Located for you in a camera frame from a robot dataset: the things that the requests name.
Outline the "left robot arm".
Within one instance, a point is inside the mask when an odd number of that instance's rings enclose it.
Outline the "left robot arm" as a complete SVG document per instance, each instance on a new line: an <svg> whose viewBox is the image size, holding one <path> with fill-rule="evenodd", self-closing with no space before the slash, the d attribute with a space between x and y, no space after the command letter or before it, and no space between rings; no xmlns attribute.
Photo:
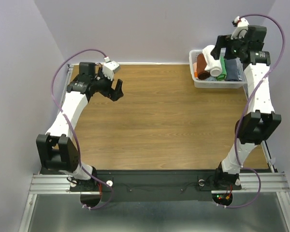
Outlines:
<svg viewBox="0 0 290 232"><path fill-rule="evenodd" d="M112 101L123 97L122 80L112 87L114 75L120 70L115 61L106 60L99 68L93 62L81 62L78 75L67 85L63 105L51 127L36 139L42 167L70 175L81 181L86 190L97 187L97 171L81 161L75 127L94 94L100 93Z"/></svg>

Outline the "green rolled towel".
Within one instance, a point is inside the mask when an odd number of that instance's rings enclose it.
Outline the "green rolled towel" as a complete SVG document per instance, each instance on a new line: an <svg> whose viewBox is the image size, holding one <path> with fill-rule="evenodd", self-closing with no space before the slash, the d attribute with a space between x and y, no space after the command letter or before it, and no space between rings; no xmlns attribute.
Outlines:
<svg viewBox="0 0 290 232"><path fill-rule="evenodd" d="M227 71L226 71L226 66L225 66L225 59L223 56L220 56L220 64L222 68L222 72L219 76L216 77L218 81L224 81L227 77Z"/></svg>

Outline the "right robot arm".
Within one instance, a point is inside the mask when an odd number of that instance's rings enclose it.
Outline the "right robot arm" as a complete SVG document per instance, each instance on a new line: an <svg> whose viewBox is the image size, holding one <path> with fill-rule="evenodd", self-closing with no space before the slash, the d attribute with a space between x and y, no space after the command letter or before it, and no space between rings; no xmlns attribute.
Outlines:
<svg viewBox="0 0 290 232"><path fill-rule="evenodd" d="M271 58L263 51L267 29L263 26L236 26L231 35L218 36L211 52L217 59L225 48L225 59L238 58L243 65L247 80L248 100L244 111L235 125L235 139L226 158L219 164L213 176L215 187L240 185L239 173L242 166L258 145L267 140L281 123L271 102L268 75Z"/></svg>

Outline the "light blue rolled towel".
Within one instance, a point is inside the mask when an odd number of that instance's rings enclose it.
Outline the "light blue rolled towel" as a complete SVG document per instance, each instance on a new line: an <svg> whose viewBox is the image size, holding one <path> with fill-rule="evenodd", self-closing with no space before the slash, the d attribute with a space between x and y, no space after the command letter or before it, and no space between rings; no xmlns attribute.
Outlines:
<svg viewBox="0 0 290 232"><path fill-rule="evenodd" d="M217 79L213 76L206 78L206 81L217 81Z"/></svg>

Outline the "white plastic basket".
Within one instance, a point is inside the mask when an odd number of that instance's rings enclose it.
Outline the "white plastic basket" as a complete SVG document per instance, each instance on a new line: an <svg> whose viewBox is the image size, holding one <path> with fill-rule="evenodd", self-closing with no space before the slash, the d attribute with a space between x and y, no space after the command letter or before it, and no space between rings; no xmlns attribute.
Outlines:
<svg viewBox="0 0 290 232"><path fill-rule="evenodd" d="M242 68L242 63L239 58L236 59L237 63L237 73L240 78L240 81L207 81L200 80L194 76L193 64L197 60L197 56L202 52L200 49L190 50L188 59L189 59L189 68L194 86L196 88L220 88L220 89L238 89L247 84L247 80Z"/></svg>

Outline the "orange rolled towel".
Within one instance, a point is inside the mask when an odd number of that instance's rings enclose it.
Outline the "orange rolled towel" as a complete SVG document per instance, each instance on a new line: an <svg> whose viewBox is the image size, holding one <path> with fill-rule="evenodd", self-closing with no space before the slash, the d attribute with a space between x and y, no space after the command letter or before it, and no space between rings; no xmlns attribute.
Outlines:
<svg viewBox="0 0 290 232"><path fill-rule="evenodd" d="M193 63L193 73L194 73L194 77L196 79L198 79L198 73L197 73L197 63Z"/></svg>

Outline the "white towel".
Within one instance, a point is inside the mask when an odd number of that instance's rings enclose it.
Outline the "white towel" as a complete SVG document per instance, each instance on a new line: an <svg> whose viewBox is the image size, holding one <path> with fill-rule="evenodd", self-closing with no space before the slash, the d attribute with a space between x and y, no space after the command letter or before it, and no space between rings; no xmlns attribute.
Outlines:
<svg viewBox="0 0 290 232"><path fill-rule="evenodd" d="M211 55L212 50L215 48L214 45L208 45L202 50L202 54L206 61L205 71L209 72L211 76L218 77L222 74L222 66L220 58L215 60Z"/></svg>

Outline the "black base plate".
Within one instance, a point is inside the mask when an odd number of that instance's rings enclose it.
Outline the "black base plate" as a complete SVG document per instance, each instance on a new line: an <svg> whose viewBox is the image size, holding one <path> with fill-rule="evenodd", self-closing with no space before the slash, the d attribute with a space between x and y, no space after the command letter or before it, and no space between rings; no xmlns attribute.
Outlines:
<svg viewBox="0 0 290 232"><path fill-rule="evenodd" d="M70 191L80 193L82 203L230 201L240 190L239 176L226 178L215 170L97 171L94 179L69 177Z"/></svg>

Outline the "dark blue towel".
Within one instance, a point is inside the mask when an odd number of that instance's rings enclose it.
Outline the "dark blue towel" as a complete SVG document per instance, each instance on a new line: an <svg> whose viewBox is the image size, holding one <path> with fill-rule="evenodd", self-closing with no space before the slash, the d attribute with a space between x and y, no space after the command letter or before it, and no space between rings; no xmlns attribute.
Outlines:
<svg viewBox="0 0 290 232"><path fill-rule="evenodd" d="M238 74L236 59L225 59L225 81L241 81Z"/></svg>

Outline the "brown rolled towel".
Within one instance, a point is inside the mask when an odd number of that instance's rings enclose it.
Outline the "brown rolled towel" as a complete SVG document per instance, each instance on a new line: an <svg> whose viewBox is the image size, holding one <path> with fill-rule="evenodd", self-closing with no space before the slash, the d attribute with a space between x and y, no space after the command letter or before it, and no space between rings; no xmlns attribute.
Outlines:
<svg viewBox="0 0 290 232"><path fill-rule="evenodd" d="M205 70L206 66L207 63L205 61L204 55L203 53L200 53L197 56L197 69L196 69L198 79L205 80L210 76L210 72Z"/></svg>

